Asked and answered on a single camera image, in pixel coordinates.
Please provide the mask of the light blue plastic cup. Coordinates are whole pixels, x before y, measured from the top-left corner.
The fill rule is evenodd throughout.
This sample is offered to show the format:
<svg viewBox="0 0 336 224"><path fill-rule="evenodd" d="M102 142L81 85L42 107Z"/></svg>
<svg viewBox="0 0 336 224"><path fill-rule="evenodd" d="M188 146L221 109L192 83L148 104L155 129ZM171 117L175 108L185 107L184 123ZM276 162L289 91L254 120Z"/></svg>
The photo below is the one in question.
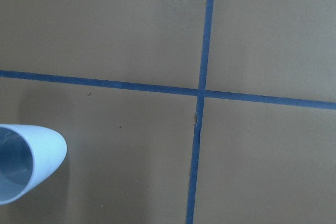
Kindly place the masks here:
<svg viewBox="0 0 336 224"><path fill-rule="evenodd" d="M9 204L46 180L67 154L65 139L46 127L1 125L1 205Z"/></svg>

